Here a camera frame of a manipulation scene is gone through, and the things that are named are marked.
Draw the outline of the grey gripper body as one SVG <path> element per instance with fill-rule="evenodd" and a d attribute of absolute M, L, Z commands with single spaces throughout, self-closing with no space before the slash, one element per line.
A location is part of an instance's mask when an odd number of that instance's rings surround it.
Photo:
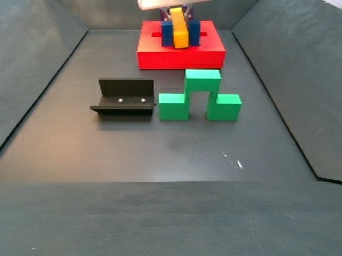
<path fill-rule="evenodd" d="M 152 10 L 206 1 L 208 0 L 137 0 L 137 6 L 141 10 Z"/>

